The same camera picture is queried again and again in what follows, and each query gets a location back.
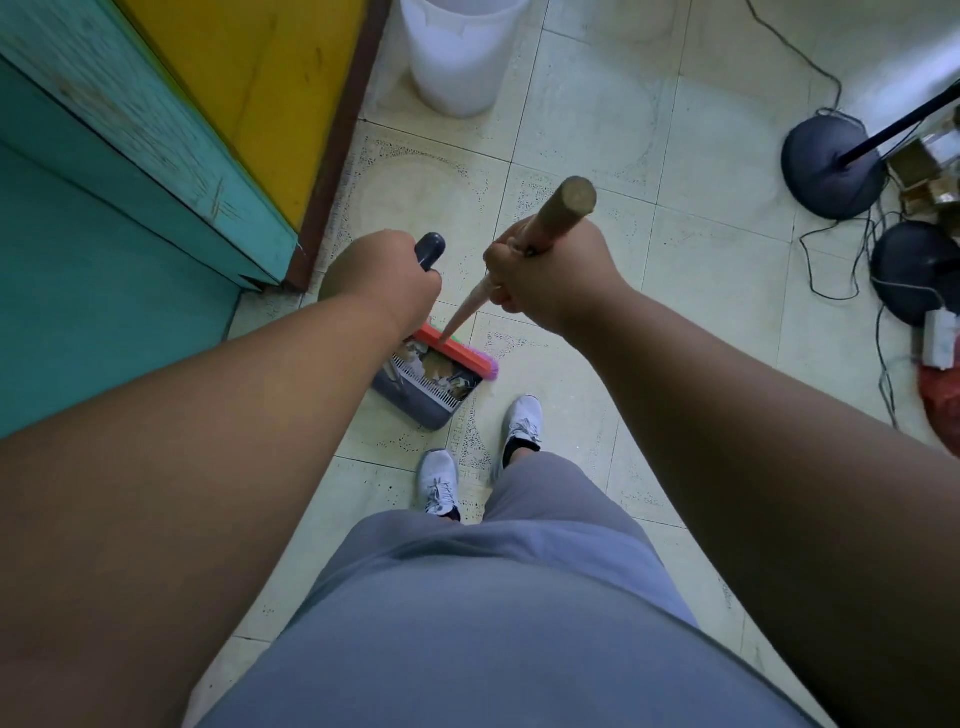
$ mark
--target sock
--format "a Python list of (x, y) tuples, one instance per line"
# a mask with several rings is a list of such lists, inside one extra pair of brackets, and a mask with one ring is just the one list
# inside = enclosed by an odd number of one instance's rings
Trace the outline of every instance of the sock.
[(510, 465), (510, 458), (514, 456), (514, 453), (520, 448), (531, 449), (533, 452), (540, 452), (540, 446), (537, 443), (532, 443), (529, 440), (522, 440), (519, 437), (512, 437), (507, 441), (507, 447), (503, 450), (503, 467), (506, 468)]

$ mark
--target dustpan handle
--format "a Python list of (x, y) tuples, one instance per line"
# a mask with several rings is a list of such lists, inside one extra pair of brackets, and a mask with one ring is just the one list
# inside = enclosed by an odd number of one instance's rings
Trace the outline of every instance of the dustpan handle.
[(424, 271), (433, 268), (433, 264), (440, 260), (446, 250), (446, 241), (438, 232), (428, 232), (424, 235), (414, 252), (417, 254), (417, 263)]

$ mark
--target wooden broom handle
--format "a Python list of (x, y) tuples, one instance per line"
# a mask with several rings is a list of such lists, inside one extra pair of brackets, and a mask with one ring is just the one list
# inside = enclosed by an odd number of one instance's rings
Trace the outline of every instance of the wooden broom handle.
[(597, 204), (597, 191), (590, 180), (568, 177), (516, 238), (515, 248), (526, 255), (540, 255), (587, 217)]
[[(583, 177), (566, 178), (550, 199), (543, 204), (540, 212), (523, 226), (512, 247), (525, 255), (546, 253), (559, 238), (570, 232), (573, 226), (593, 212), (596, 204), (597, 191), (590, 180)], [(470, 316), (490, 300), (490, 293), (495, 287), (493, 279), (487, 273), (453, 314), (453, 318), (441, 334), (441, 344), (444, 344), (458, 328), (467, 322)]]

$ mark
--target person's left hand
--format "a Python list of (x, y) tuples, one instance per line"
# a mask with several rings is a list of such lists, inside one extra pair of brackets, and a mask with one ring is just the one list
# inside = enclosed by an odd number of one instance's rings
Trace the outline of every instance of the person's left hand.
[(417, 263), (416, 244), (401, 231), (357, 238), (326, 272), (320, 300), (355, 296), (371, 303), (396, 326), (397, 340), (405, 339), (427, 320), (443, 283), (439, 273)]

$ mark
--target white tile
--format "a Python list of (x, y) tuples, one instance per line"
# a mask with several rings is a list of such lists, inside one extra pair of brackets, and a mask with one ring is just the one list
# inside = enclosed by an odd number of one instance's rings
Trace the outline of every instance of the white tile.
[(774, 364), (790, 246), (657, 207), (643, 293)]
[(454, 418), (449, 449), (461, 482), (486, 485), (499, 455), (503, 416), (523, 394), (540, 400), (543, 448), (572, 460), (594, 483), (607, 482), (616, 408), (600, 377), (562, 338), (542, 328), (477, 314), (470, 345), (500, 363), (500, 377), (482, 384)]
[[(828, 296), (852, 295), (850, 261), (810, 251), (813, 281)], [(827, 301), (809, 287), (806, 258), (799, 245), (790, 256), (777, 367), (821, 392), (889, 423), (877, 382), (876, 314), (879, 301), (865, 263), (858, 268), (861, 293), (852, 301)], [(904, 432), (939, 448), (926, 421), (911, 361), (911, 329), (889, 311), (880, 319), (880, 345), (894, 381), (898, 419)]]
[(543, 28), (590, 43), (634, 45), (675, 73), (689, 12), (690, 0), (553, 0)]
[[(443, 329), (456, 310), (456, 306), (436, 303), (430, 323)], [(457, 332), (457, 337), (469, 341), (472, 331), (473, 319), (470, 319)], [(380, 395), (369, 391), (337, 448), (337, 454), (353, 460), (415, 471), (424, 452), (446, 446), (449, 430), (450, 425), (435, 432), (417, 425)]]
[(386, 510), (415, 505), (411, 473), (335, 457), (263, 591), (236, 629), (239, 637), (275, 640), (350, 530)]
[(622, 420), (616, 431), (607, 496), (635, 519), (684, 525)]
[(746, 612), (690, 532), (662, 523), (639, 524), (700, 628), (733, 654), (739, 654)]
[(544, 31), (514, 162), (653, 203), (676, 81), (634, 46)]
[(797, 203), (783, 182), (780, 148), (801, 119), (681, 77), (658, 203), (789, 241)]
[(456, 147), (358, 122), (319, 269), (361, 235), (389, 228), (418, 240), (435, 231), (446, 252), (440, 301), (460, 305), (486, 273), (510, 165)]
[[(960, 13), (953, 0), (875, 0), (869, 6), (832, 4), (808, 50), (843, 81), (841, 109), (876, 133), (956, 79)], [(832, 82), (813, 74), (809, 110), (832, 106), (834, 93)]]
[(528, 24), (519, 26), (514, 56), (496, 103), (471, 118), (454, 119), (437, 113), (420, 99), (410, 72), (409, 41), (401, 15), (399, 3), (395, 3), (367, 86), (361, 118), (510, 161), (540, 43), (540, 29)]
[[(794, 45), (811, 45), (817, 13), (806, 10), (805, 3), (755, 0), (754, 5)], [(775, 102), (800, 116), (809, 97), (809, 68), (754, 22), (744, 0), (693, 0), (680, 72), (718, 89)]]
[(300, 308), (301, 298), (299, 293), (287, 293), (279, 288), (268, 288), (263, 293), (244, 291), (233, 313), (227, 339), (235, 339), (256, 331), (288, 313), (293, 313)]
[[(892, 183), (887, 185), (882, 195), (882, 206), (888, 224), (896, 223), (898, 218), (893, 212), (900, 210), (900, 199), (896, 185)], [(877, 219), (878, 215), (874, 207), (871, 214), (871, 227), (873, 221)], [(839, 255), (853, 261), (863, 244), (863, 233), (867, 228), (867, 213), (864, 212), (852, 220), (845, 220), (831, 230), (824, 230), (829, 229), (834, 222), (817, 217), (803, 206), (797, 205), (797, 216), (793, 224), (793, 239), (798, 240), (802, 235), (806, 235), (804, 243), (811, 251)]]
[(227, 690), (253, 667), (270, 643), (231, 637), (190, 694), (182, 728), (193, 728)]
[(743, 630), (743, 649), (740, 656), (822, 726), (831, 728), (835, 725), (749, 616)]
[[(536, 214), (563, 180), (563, 177), (546, 172), (538, 172), (518, 164), (511, 165), (496, 226), (497, 236), (517, 220)], [(654, 209), (649, 203), (601, 189), (597, 190), (597, 206), (590, 215), (590, 220), (607, 239), (617, 270), (637, 289), (643, 283), (643, 270), (650, 247), (650, 230), (654, 224)], [(522, 314), (513, 316), (504, 313), (492, 303), (488, 303), (483, 310), (529, 321)]]
[(324, 284), (324, 275), (323, 271), (314, 269), (313, 276), (310, 278), (310, 287), (300, 300), (300, 308), (317, 302), (320, 297), (320, 287)]

